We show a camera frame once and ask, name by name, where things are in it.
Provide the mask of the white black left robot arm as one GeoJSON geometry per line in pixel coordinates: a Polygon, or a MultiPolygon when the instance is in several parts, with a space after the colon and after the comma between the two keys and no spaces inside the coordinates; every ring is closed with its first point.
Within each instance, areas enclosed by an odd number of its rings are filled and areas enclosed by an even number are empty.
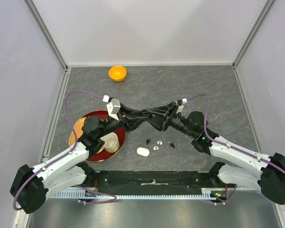
{"type": "Polygon", "coordinates": [[[75,142],[60,154],[33,167],[25,164],[18,169],[10,188],[15,211],[30,214],[59,191],[81,184],[93,185],[94,170],[85,161],[104,145],[102,138],[119,129],[131,132],[153,117],[148,109],[137,111],[122,104],[114,107],[112,102],[107,104],[107,110],[109,116],[105,120],[87,117],[83,134],[75,136],[75,142]]]}

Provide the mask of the pale green plastic cup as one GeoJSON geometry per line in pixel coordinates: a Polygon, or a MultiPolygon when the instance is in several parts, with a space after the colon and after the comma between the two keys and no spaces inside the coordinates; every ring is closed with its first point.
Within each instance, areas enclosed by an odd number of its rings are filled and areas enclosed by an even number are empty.
{"type": "Polygon", "coordinates": [[[100,138],[104,141],[103,147],[109,153],[115,153],[119,149],[118,136],[115,133],[109,133],[100,138]]]}

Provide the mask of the white earbud charging case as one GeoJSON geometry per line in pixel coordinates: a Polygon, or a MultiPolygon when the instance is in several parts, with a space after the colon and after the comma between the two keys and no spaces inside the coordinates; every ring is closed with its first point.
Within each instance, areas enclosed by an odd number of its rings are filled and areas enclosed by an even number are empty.
{"type": "Polygon", "coordinates": [[[143,148],[143,147],[138,147],[136,150],[137,154],[140,156],[144,156],[147,157],[150,155],[150,151],[147,148],[143,148]]]}

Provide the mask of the round red lacquer tray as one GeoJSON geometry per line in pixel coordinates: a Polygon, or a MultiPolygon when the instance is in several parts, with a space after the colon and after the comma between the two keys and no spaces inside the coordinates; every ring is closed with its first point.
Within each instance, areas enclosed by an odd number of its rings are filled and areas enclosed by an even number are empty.
{"type": "MultiPolygon", "coordinates": [[[[96,116],[96,117],[104,120],[109,115],[108,115],[108,112],[106,110],[92,111],[92,112],[89,112],[86,115],[82,116],[78,120],[79,123],[83,124],[84,120],[89,116],[96,116]]],[[[117,149],[117,151],[115,151],[114,153],[111,153],[111,152],[108,152],[106,149],[103,149],[101,152],[91,156],[86,161],[88,161],[88,162],[103,162],[103,161],[110,159],[111,157],[115,156],[120,151],[121,147],[124,144],[124,141],[126,138],[126,131],[123,128],[121,128],[121,129],[116,130],[114,133],[117,135],[118,142],[119,142],[119,148],[117,149]]]]}

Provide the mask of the orange plastic bowl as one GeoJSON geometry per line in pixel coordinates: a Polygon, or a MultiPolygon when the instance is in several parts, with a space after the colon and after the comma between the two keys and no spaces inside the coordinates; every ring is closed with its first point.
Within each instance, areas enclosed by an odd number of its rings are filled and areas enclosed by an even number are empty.
{"type": "Polygon", "coordinates": [[[127,75],[127,70],[123,66],[114,66],[108,72],[109,77],[115,82],[122,82],[127,75]]]}

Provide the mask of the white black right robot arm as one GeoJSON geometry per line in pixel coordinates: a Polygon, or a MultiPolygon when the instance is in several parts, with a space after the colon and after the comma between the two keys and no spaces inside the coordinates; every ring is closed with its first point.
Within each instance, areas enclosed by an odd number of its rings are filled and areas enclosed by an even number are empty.
{"type": "Polygon", "coordinates": [[[197,151],[237,165],[215,164],[214,171],[208,175],[211,186],[219,187],[223,183],[245,186],[260,191],[276,204],[285,204],[285,156],[279,153],[270,156],[240,147],[209,130],[202,112],[193,111],[184,117],[182,108],[172,102],[144,109],[141,114],[157,130],[172,127],[192,138],[191,144],[197,151]]]}

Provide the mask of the woven bamboo mat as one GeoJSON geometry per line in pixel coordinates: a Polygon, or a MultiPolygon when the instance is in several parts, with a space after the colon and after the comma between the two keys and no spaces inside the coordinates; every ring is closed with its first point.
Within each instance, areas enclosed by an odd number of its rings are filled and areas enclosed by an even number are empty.
{"type": "Polygon", "coordinates": [[[76,148],[73,150],[73,153],[83,151],[84,148],[79,145],[79,143],[75,140],[75,136],[79,139],[83,135],[82,127],[84,126],[85,117],[80,118],[76,121],[74,125],[75,133],[72,131],[68,140],[69,147],[73,147],[75,143],[77,143],[76,148]]]}

